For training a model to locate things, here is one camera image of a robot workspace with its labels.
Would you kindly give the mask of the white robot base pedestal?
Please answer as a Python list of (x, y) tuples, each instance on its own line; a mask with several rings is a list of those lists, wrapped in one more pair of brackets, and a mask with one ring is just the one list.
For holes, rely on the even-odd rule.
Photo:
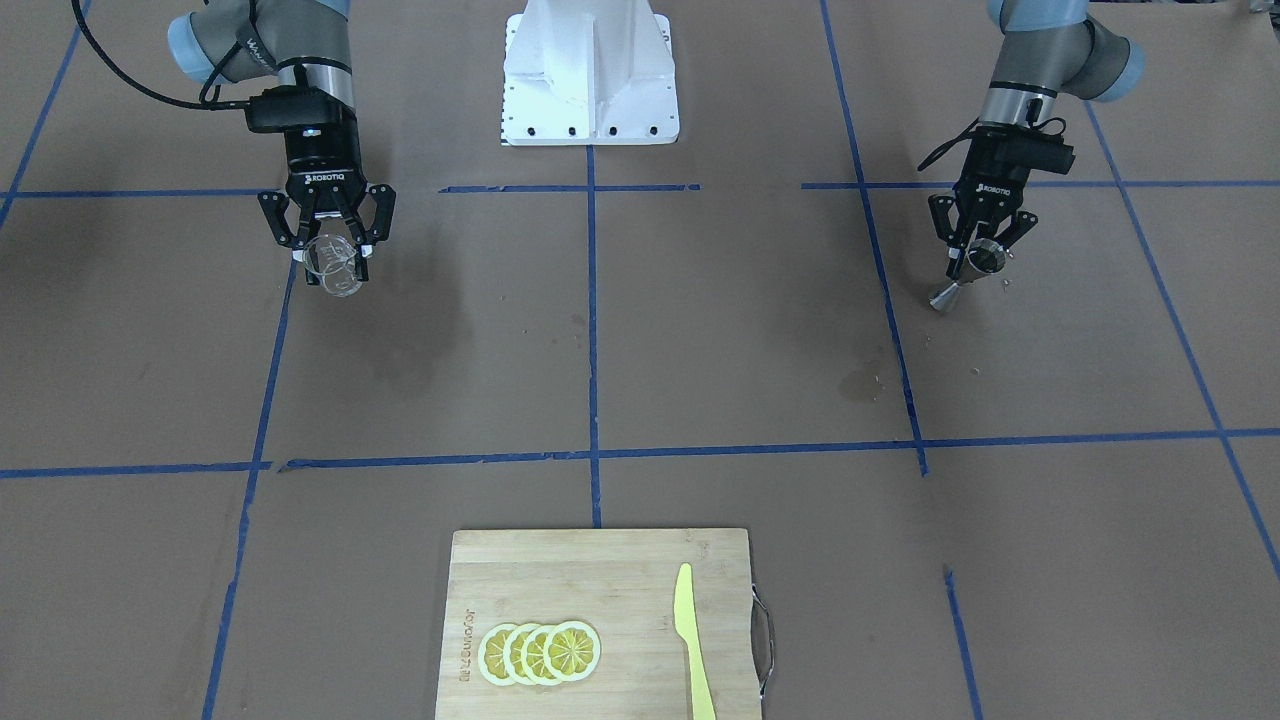
[(530, 1), (504, 41), (503, 145), (678, 141), (672, 28), (650, 3)]

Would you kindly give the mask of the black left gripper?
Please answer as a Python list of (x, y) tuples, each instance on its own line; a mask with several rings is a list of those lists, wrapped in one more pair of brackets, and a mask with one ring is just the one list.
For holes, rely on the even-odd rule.
[[(1033, 170), (1004, 160), (1005, 143), (1016, 132), (1011, 126), (975, 126), (965, 131), (963, 138), (969, 145), (954, 195), (928, 197), (934, 232), (948, 249), (946, 275), (951, 281), (963, 281), (972, 236), (996, 234), (986, 242), (987, 264), (1004, 266), (1009, 250), (1039, 222), (1034, 213), (1019, 210)], [(1007, 220), (1007, 227), (997, 233)]]

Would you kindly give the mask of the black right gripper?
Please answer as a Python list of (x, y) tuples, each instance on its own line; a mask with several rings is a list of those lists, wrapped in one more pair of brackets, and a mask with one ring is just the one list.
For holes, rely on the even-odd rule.
[[(320, 220), (338, 217), (346, 223), (355, 245), (355, 278), (367, 282), (374, 247), (390, 238), (396, 190), (389, 184), (369, 186), (357, 126), (291, 126), (283, 136), (288, 170), (285, 193), (257, 193), (273, 238), (301, 263), (319, 233)], [(358, 214), (365, 199), (374, 204), (370, 223), (365, 223)], [(291, 201), (300, 209), (294, 229), (285, 218)]]

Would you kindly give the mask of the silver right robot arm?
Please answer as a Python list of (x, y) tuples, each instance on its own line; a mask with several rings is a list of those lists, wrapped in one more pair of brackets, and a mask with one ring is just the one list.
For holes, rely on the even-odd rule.
[(369, 281), (369, 259), (390, 234), (396, 191), (364, 172), (347, 1), (206, 1), (177, 17), (166, 42), (200, 86), (193, 101), (129, 76), (93, 36), (84, 5), (70, 9), (102, 64), (138, 92), (173, 108), (241, 111), (251, 132), (280, 135), (285, 182), (259, 193), (273, 240), (302, 265), (307, 284), (333, 296)]

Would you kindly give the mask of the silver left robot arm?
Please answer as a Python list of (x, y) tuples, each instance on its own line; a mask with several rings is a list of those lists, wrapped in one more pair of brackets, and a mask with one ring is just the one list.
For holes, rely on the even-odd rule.
[(1066, 176), (1073, 168), (1073, 146), (1046, 129), (1059, 96), (1116, 101), (1146, 70), (1140, 45), (1106, 28), (1085, 1), (989, 1), (987, 12), (1004, 41), (980, 113), (918, 167), (968, 145), (951, 193), (929, 199), (954, 288), (1001, 272), (1009, 250), (1036, 228), (1037, 215), (1023, 208), (1030, 173)]

